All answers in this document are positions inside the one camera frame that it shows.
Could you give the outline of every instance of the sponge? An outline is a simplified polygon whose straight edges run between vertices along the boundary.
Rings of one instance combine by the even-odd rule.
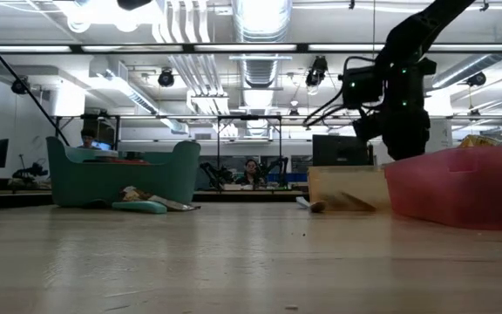
[[[116,201],[112,207],[149,214],[165,214],[167,212],[166,206],[156,201]]]

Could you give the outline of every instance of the wall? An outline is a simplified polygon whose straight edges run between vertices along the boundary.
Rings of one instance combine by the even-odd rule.
[[[47,102],[44,102],[43,106],[48,109]],[[79,131],[74,129],[75,126],[67,127],[70,135],[78,134]],[[49,162],[45,138],[52,136],[54,132],[53,127],[28,96],[18,96],[10,90],[9,85],[0,82],[0,140],[10,141],[6,168],[0,168],[0,178],[10,178],[22,167],[19,154],[24,155],[26,167],[39,160],[47,169]]]
[[[282,129],[282,138],[288,139],[311,139],[313,133],[319,130],[314,129],[310,133],[284,132]],[[352,135],[348,128],[339,130],[341,135]],[[190,128],[190,136],[171,134],[168,128],[164,127],[122,127],[122,140],[190,140],[194,138],[196,133],[210,133],[213,140],[216,139],[216,132],[212,128],[194,127]],[[278,139],[278,134],[273,135],[274,139]],[[119,150],[133,150],[140,152],[171,152],[175,146],[175,142],[154,142],[154,143],[120,143]],[[215,156],[217,154],[217,145],[215,142],[201,142],[201,152],[203,156]],[[387,147],[382,142],[373,143],[373,151],[376,156],[378,165],[383,165],[394,160],[387,154]],[[452,147],[451,122],[446,119],[433,119],[431,121],[430,139],[425,146],[427,153],[436,152],[442,149]],[[275,140],[270,143],[221,143],[220,155],[232,156],[249,156],[263,155],[276,156],[279,154],[279,144]],[[311,142],[292,142],[282,140],[282,155],[312,155],[313,146]]]

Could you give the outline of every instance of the pink plastic bin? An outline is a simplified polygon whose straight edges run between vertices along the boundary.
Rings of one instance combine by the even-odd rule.
[[[392,210],[468,229],[502,229],[502,147],[448,149],[389,164]]]

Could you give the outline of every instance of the cardboard box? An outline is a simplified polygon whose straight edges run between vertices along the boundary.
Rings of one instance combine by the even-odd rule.
[[[310,167],[311,204],[326,202],[326,211],[390,210],[384,171],[378,167]]]

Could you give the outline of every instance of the silver air duct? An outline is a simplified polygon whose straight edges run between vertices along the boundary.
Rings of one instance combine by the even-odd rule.
[[[445,88],[468,79],[484,69],[502,61],[502,53],[489,55],[474,55],[454,65],[433,79],[433,88]]]
[[[238,42],[280,43],[286,40],[292,0],[232,0],[232,7]],[[249,87],[266,88],[276,80],[278,61],[245,60],[241,68]]]

